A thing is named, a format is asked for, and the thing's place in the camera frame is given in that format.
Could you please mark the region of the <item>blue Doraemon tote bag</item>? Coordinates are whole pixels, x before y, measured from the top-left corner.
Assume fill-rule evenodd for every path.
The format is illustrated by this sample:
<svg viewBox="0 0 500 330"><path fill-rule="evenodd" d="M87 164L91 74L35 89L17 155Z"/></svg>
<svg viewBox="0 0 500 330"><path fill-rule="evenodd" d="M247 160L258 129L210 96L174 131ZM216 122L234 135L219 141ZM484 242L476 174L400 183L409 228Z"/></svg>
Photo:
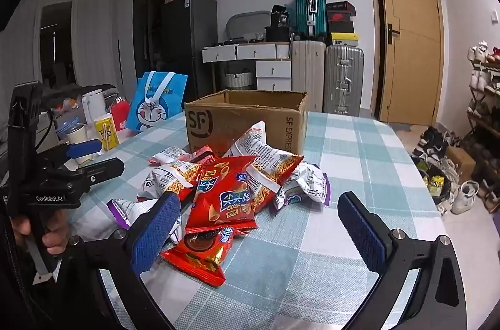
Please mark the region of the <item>blue Doraemon tote bag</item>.
<svg viewBox="0 0 500 330"><path fill-rule="evenodd" d="M175 72L150 71L138 79L137 91L125 127L143 131L179 114L187 76Z"/></svg>

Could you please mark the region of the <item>white orange snack bag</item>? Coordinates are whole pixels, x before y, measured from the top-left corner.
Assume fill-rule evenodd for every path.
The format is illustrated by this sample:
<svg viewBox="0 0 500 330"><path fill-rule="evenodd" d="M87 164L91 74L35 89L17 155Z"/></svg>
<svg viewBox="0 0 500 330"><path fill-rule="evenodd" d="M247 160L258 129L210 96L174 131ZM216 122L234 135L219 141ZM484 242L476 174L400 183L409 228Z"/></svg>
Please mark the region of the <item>white orange snack bag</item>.
<svg viewBox="0 0 500 330"><path fill-rule="evenodd" d="M255 156L246 168L255 214L275 199L275 195L303 160L302 155L268 145L265 127L263 120L256 122L224 154L224 157Z"/></svg>

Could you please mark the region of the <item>white drawer desk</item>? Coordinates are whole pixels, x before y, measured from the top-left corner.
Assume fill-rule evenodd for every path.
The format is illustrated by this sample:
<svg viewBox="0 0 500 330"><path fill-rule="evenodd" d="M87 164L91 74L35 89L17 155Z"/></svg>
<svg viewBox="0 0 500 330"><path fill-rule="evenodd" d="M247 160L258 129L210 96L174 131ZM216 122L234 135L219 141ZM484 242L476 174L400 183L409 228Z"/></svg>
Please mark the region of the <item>white drawer desk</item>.
<svg viewBox="0 0 500 330"><path fill-rule="evenodd" d="M210 63L213 81L226 89L222 77L226 73L254 73L252 89L260 91L290 91L292 89L292 65L290 44L286 42L262 42L230 44L206 47L202 61Z"/></svg>

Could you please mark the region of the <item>small cardboard box on floor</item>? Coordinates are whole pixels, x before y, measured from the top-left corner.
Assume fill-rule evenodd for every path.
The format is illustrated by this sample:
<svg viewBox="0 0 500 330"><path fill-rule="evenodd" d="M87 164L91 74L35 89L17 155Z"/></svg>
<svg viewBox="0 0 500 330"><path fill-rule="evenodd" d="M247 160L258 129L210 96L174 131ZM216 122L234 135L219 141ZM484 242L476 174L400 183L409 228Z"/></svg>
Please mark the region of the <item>small cardboard box on floor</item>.
<svg viewBox="0 0 500 330"><path fill-rule="evenodd" d="M446 151L446 157L455 165L459 183L470 180L476 162L463 148L449 146Z"/></svg>

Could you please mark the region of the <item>black refrigerator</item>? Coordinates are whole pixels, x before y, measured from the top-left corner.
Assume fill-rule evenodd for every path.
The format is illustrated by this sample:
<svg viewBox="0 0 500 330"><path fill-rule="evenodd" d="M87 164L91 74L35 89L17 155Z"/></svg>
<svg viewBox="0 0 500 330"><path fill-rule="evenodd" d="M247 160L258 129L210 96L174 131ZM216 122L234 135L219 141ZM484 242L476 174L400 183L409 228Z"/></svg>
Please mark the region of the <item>black refrigerator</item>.
<svg viewBox="0 0 500 330"><path fill-rule="evenodd" d="M202 50L218 41L217 1L133 0L132 26L138 78L152 70L186 75L184 102L213 92Z"/></svg>

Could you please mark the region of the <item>black trash bin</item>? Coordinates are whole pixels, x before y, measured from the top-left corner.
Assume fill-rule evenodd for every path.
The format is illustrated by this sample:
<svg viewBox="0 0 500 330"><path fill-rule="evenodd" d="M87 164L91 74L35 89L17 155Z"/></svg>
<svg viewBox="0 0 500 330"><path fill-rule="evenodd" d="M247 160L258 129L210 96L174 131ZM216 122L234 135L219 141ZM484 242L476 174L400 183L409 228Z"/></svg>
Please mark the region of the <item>black trash bin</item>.
<svg viewBox="0 0 500 330"><path fill-rule="evenodd" d="M419 170L434 203L439 206L446 202L451 206L459 182L454 163L446 157L439 161L431 159L429 162L422 157L412 157L412 161Z"/></svg>

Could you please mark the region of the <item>wooden door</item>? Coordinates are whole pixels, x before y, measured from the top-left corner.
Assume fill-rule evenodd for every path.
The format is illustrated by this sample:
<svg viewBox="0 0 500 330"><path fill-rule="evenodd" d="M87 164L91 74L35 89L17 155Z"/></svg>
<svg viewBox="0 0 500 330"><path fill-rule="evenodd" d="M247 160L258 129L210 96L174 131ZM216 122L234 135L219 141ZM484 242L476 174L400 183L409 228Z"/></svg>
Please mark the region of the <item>wooden door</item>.
<svg viewBox="0 0 500 330"><path fill-rule="evenodd" d="M441 0L373 0L374 75L370 110L389 123L432 125L443 84Z"/></svg>

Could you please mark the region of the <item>shoe rack with shoes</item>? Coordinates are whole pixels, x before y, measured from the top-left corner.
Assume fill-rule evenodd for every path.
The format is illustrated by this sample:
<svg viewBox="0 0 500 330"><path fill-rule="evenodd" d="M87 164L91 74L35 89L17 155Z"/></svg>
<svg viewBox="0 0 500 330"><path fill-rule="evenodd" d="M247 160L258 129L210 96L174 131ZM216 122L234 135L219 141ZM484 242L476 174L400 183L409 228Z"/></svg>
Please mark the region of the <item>shoe rack with shoes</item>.
<svg viewBox="0 0 500 330"><path fill-rule="evenodd" d="M473 178L480 182L487 211L499 210L499 49L485 41L469 47L472 66L467 119L471 130L465 148L476 161Z"/></svg>

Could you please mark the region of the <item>red oreo snack pack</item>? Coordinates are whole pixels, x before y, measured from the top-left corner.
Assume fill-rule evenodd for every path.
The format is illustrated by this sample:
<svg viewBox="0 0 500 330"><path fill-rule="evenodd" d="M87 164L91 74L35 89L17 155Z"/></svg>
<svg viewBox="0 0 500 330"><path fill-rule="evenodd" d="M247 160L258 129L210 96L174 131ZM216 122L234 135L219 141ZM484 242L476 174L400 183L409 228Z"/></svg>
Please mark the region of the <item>red oreo snack pack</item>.
<svg viewBox="0 0 500 330"><path fill-rule="evenodd" d="M179 244L160 254L174 268L212 287L220 287L225 283L221 264L234 236L232 227L186 234Z"/></svg>

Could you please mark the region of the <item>yellow drink carton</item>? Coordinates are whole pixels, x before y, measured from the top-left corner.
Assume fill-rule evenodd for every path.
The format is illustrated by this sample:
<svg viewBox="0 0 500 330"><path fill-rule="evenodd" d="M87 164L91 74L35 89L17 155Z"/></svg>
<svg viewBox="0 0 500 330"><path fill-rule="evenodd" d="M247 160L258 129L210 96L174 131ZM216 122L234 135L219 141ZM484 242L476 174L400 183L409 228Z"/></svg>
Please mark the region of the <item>yellow drink carton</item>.
<svg viewBox="0 0 500 330"><path fill-rule="evenodd" d="M119 145L119 137L111 113L107 113L93 120L97 137L102 148L108 152Z"/></svg>

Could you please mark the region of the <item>purple white snack bag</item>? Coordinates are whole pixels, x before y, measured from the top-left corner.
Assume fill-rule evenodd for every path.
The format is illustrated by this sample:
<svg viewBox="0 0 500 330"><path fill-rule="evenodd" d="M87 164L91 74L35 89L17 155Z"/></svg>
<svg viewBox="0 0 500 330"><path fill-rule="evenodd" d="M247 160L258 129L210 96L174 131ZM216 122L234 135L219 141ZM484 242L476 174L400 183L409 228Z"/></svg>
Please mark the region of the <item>purple white snack bag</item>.
<svg viewBox="0 0 500 330"><path fill-rule="evenodd" d="M317 165L301 162L281 186L273 204L277 211L306 199L328 206L330 198L331 186L327 175Z"/></svg>

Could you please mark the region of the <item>stacked shoe boxes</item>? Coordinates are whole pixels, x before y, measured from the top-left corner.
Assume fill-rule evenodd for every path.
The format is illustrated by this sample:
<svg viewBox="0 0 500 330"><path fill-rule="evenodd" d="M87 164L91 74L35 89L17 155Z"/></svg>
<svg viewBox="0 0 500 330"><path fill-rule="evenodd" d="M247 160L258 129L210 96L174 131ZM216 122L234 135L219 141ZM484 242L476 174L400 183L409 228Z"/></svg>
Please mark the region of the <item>stacked shoe boxes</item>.
<svg viewBox="0 0 500 330"><path fill-rule="evenodd" d="M358 34L354 31L353 18L356 8L350 2L326 4L327 21L334 45L358 46Z"/></svg>

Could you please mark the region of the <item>teal suitcase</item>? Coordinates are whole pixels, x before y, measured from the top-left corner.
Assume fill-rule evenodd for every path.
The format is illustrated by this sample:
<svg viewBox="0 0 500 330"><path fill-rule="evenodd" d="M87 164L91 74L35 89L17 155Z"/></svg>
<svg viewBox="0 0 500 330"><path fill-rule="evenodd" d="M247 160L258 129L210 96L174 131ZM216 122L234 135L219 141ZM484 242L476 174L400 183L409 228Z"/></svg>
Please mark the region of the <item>teal suitcase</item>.
<svg viewBox="0 0 500 330"><path fill-rule="evenodd" d="M327 36L326 0L295 0L297 33L324 40Z"/></svg>

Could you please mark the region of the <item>beige suitcase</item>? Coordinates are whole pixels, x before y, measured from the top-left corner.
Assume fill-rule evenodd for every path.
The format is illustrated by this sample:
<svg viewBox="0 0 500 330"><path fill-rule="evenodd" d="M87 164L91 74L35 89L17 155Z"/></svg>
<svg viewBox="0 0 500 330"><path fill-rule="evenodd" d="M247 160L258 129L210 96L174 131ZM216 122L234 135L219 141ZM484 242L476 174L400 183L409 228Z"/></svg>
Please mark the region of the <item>beige suitcase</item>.
<svg viewBox="0 0 500 330"><path fill-rule="evenodd" d="M323 111L326 44L320 41L293 41L292 90L307 94L307 110Z"/></svg>

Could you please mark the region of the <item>red chip bag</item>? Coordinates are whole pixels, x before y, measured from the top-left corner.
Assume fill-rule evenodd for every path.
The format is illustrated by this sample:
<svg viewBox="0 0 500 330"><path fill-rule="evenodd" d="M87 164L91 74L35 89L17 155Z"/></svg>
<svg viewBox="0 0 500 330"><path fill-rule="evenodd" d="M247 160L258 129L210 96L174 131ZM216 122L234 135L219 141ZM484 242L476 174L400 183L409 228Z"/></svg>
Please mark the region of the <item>red chip bag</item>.
<svg viewBox="0 0 500 330"><path fill-rule="evenodd" d="M186 233L257 227L247 168L254 156L223 157L202 167Z"/></svg>

